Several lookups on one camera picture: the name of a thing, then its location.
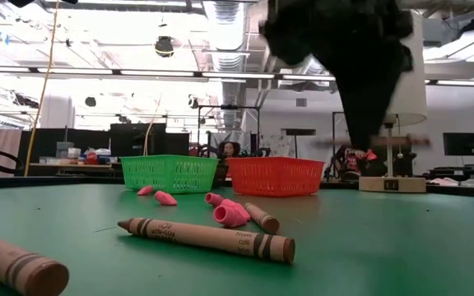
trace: white wall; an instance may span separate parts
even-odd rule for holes
[[[267,97],[261,112],[263,134],[279,134],[282,128],[315,128],[318,135],[332,136],[332,111],[342,111],[339,96],[323,92],[304,92],[275,90]],[[256,93],[248,93],[249,104],[255,101]],[[308,107],[295,107],[295,98],[307,98]],[[474,132],[474,88],[471,87],[427,87],[428,119],[410,127],[402,127],[402,134],[411,132],[427,135],[433,144],[431,149],[416,148],[418,154],[414,173],[422,174],[436,166],[462,166],[474,164],[474,157],[445,156],[443,132]],[[246,128],[255,132],[255,122],[248,118]],[[346,125],[337,123],[337,135],[345,136]],[[323,152],[323,159],[332,155]]]

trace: cable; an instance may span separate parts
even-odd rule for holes
[[[158,98],[158,102],[156,103],[155,113],[153,114],[153,118],[151,119],[151,122],[149,123],[149,127],[147,128],[146,139],[144,140],[144,151],[142,153],[143,155],[147,155],[147,138],[149,138],[149,133],[151,132],[151,128],[153,127],[153,122],[155,121],[156,113],[158,112],[158,107],[160,106],[161,100],[162,100],[162,93],[160,93],[160,98]]]
[[[41,97],[39,99],[38,112],[36,113],[36,117],[34,119],[34,126],[32,126],[32,133],[30,134],[29,150],[26,153],[25,174],[24,174],[25,177],[29,176],[30,156],[32,155],[32,146],[34,144],[34,137],[36,135],[36,127],[38,126],[38,119],[40,118],[41,107],[43,106],[45,90],[47,89],[47,81],[49,80],[50,68],[53,66],[54,38],[56,36],[56,26],[58,25],[58,8],[59,8],[59,0],[56,0],[56,8],[54,10],[53,33],[50,38],[49,65],[47,66],[47,72],[45,73],[45,79],[43,81],[43,89],[41,90]]]

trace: ceiling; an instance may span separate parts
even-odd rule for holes
[[[37,1],[18,9],[0,0],[0,66],[48,66],[55,3]],[[474,0],[407,0],[404,5],[431,17],[450,7],[453,13],[474,10]],[[244,56],[243,72],[267,70],[269,52],[258,33],[258,23],[267,17],[267,9],[265,0],[247,2],[244,44],[232,53]],[[80,0],[78,5],[61,2],[53,67],[214,71],[213,58],[229,53],[214,48],[210,28],[199,1]],[[172,37],[173,57],[161,58],[156,54],[154,47],[159,36]],[[278,62],[272,71],[283,67],[286,65]],[[30,115],[10,112],[35,110],[16,104],[14,94],[38,102],[42,86],[41,77],[0,75],[0,123],[28,127]],[[192,129],[197,126],[198,111],[188,106],[189,99],[197,98],[199,104],[219,104],[223,101],[222,91],[220,81],[90,80],[75,76],[48,83],[48,92],[72,97],[78,115],[77,127],[93,129],[109,128],[111,123],[119,121],[116,116],[119,113],[129,114],[133,122],[143,123],[151,121],[155,113],[168,114],[168,125],[174,130]],[[94,97],[97,105],[87,107],[87,97]],[[281,97],[269,95],[264,108],[275,110],[275,100],[282,100]],[[338,104],[334,100],[329,107],[341,107]],[[215,130],[223,127],[228,114],[203,109],[202,115],[213,117],[207,117],[204,129]]]

